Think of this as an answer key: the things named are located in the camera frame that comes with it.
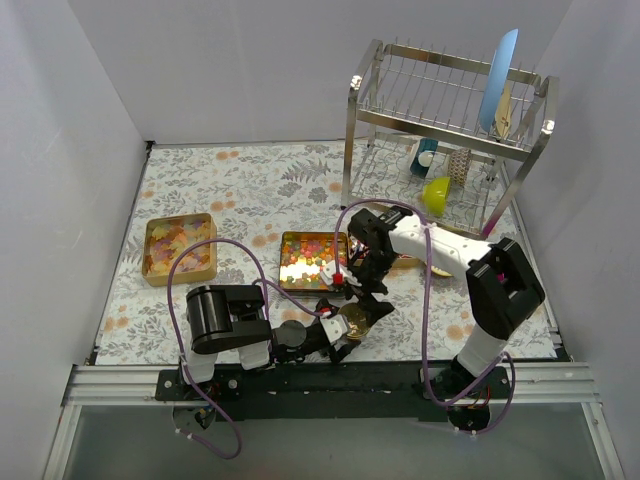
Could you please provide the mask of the gold tin with jelly candies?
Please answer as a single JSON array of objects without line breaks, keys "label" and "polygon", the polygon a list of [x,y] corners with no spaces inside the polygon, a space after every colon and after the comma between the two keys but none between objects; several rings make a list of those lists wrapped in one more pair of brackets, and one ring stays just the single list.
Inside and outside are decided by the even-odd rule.
[{"label": "gold tin with jelly candies", "polygon": [[297,295],[330,293],[320,273],[334,260],[334,253],[333,232],[283,232],[279,286]]}]

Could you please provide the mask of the gold tin with lollipops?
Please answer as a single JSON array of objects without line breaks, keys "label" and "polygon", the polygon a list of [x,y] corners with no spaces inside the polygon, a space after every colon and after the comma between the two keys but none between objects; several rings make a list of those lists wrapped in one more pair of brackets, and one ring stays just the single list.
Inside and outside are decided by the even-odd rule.
[{"label": "gold tin with lollipops", "polygon": [[413,268],[416,266],[420,266],[421,264],[422,264],[422,261],[418,258],[414,258],[409,255],[399,255],[395,259],[393,263],[393,267],[404,269],[404,268]]}]

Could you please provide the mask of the gold tin with pale candies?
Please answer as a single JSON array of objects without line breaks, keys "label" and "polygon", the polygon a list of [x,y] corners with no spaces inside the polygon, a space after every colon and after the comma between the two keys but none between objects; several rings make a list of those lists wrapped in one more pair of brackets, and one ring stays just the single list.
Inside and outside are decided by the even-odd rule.
[{"label": "gold tin with pale candies", "polygon": [[[152,287],[165,286],[178,257],[192,245],[213,239],[217,227],[208,213],[149,220],[146,225],[141,274]],[[210,243],[187,253],[176,267],[173,284],[212,280],[217,274],[217,246]]]}]

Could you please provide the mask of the round gold lid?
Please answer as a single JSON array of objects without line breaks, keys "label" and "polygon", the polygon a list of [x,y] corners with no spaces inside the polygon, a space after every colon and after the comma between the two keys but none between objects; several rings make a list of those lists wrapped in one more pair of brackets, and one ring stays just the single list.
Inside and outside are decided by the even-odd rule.
[{"label": "round gold lid", "polygon": [[347,323],[346,337],[350,340],[359,340],[370,331],[367,323],[366,313],[357,303],[343,305],[338,313],[343,316]]}]

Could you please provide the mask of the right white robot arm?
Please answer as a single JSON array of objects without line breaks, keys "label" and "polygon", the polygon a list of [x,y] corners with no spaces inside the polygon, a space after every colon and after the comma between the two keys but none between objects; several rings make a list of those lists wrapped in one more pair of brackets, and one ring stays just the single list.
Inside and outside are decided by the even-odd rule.
[{"label": "right white robot arm", "polygon": [[473,240],[423,222],[411,210],[393,206],[376,215],[366,208],[354,214],[349,234],[366,248],[360,264],[347,264],[345,295],[356,296],[369,324],[391,313],[384,278],[396,259],[408,256],[466,281],[475,320],[472,333],[434,387],[475,397],[489,384],[486,369],[514,332],[543,303],[546,294],[520,245]]}]

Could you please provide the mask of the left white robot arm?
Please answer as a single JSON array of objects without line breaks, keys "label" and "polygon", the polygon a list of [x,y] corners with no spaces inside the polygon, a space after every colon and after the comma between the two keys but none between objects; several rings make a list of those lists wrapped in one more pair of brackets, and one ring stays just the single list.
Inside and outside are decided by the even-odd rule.
[{"label": "left white robot arm", "polygon": [[211,392],[216,361],[226,351],[236,351],[241,367],[249,371],[273,363],[302,363],[316,352],[339,363],[359,345],[347,338],[346,317],[326,298],[316,304],[318,316],[308,326],[286,320],[274,328],[265,307],[258,286],[210,285],[187,294],[188,349],[178,387],[188,398],[200,400]]}]

